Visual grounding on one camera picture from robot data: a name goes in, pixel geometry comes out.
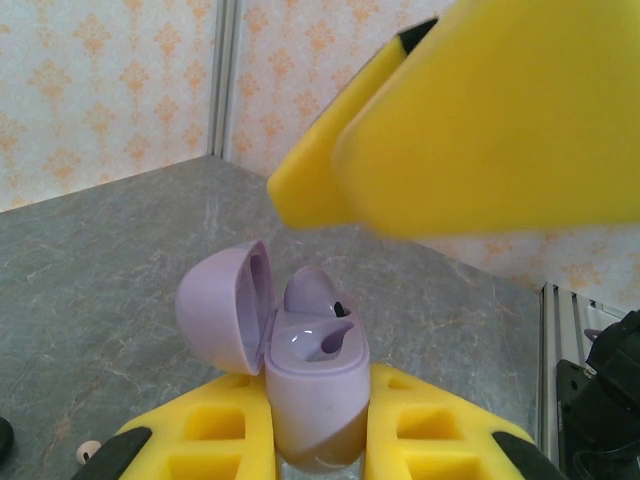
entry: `earbud case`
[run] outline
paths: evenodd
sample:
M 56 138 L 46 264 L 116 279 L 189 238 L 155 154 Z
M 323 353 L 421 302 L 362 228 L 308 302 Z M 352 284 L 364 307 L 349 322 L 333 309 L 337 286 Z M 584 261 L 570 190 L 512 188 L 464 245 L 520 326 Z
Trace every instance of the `earbud case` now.
M 355 300 L 324 271 L 300 269 L 276 304 L 264 243 L 231 247 L 187 273 L 176 318 L 212 366 L 246 375 L 265 367 L 275 444 L 289 464 L 333 471 L 364 450 L 369 346 Z

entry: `black object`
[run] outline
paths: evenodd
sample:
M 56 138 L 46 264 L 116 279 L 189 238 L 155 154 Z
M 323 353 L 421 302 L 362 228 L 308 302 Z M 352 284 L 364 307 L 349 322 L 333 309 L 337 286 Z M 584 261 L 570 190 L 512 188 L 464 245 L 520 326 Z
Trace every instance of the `black object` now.
M 571 480 L 639 480 L 640 441 L 614 450 L 598 450 L 597 444 L 566 422 L 573 402 L 590 381 L 586 369 L 567 360 L 558 363 L 556 391 L 560 469 Z
M 587 364 L 596 375 L 565 415 L 598 450 L 613 450 L 640 438 L 640 312 L 604 330 Z
M 151 435 L 151 429 L 138 427 L 111 437 L 71 480 L 118 480 Z
M 436 26 L 436 23 L 438 23 L 438 17 L 431 18 L 426 22 L 415 25 L 398 34 L 400 42 L 402 42 L 402 49 L 407 55 L 409 55 L 427 33 Z
M 347 312 L 344 309 L 344 307 L 342 306 L 342 304 L 340 302 L 336 302 L 333 305 L 333 311 L 336 313 L 336 317 L 338 318 L 342 318 L 342 317 L 346 317 L 347 316 Z
M 560 469 L 571 480 L 640 480 L 640 313 L 595 339 L 593 371 L 556 369 Z
M 507 432 L 495 432 L 493 439 L 524 480 L 567 479 L 534 444 Z
M 4 418 L 0 417 L 0 464 L 6 460 L 13 448 L 13 427 Z

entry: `metal frame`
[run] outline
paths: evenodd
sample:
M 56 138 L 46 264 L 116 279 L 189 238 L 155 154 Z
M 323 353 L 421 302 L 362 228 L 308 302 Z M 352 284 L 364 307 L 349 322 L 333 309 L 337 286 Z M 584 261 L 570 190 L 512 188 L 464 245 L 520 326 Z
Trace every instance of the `metal frame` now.
M 540 303 L 538 442 L 545 455 L 558 465 L 556 365 L 564 358 L 585 367 L 591 343 L 584 330 L 603 330 L 625 314 L 549 283 L 540 293 Z
M 207 145 L 209 153 L 218 158 L 224 156 L 227 137 L 233 59 L 237 49 L 241 11 L 241 0 L 218 0 Z

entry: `open case lid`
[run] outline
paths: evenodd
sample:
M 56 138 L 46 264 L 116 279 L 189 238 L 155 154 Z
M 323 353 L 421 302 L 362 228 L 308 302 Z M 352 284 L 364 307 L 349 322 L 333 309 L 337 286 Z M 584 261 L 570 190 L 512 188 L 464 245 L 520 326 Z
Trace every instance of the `open case lid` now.
M 260 372 L 274 312 L 271 267 L 260 240 L 203 260 L 176 295 L 178 326 L 192 350 L 227 372 Z

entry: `cable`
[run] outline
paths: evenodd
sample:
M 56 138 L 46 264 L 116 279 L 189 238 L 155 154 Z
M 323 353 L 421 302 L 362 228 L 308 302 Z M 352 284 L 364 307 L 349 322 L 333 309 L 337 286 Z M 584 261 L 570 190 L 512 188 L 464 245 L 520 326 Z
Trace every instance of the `cable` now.
M 585 336 L 591 340 L 591 342 L 595 342 L 598 335 L 602 333 L 602 330 L 596 330 L 595 328 L 587 328 L 584 331 Z
M 596 450 L 582 450 L 580 452 L 577 452 L 573 456 L 573 466 L 576 468 L 576 470 L 580 474 L 580 477 L 582 478 L 582 480 L 598 480 L 593 475 L 591 475 L 591 472 L 589 472 L 589 470 L 587 470 L 587 467 L 585 467 L 583 463 L 582 457 L 584 457 L 585 455 L 593 455 L 594 457 L 599 457 L 607 461 L 624 460 L 624 461 L 631 462 L 636 460 L 639 452 L 640 452 L 640 440 L 635 440 L 623 447 L 616 448 L 615 450 L 604 451 L 604 452 L 598 452 Z

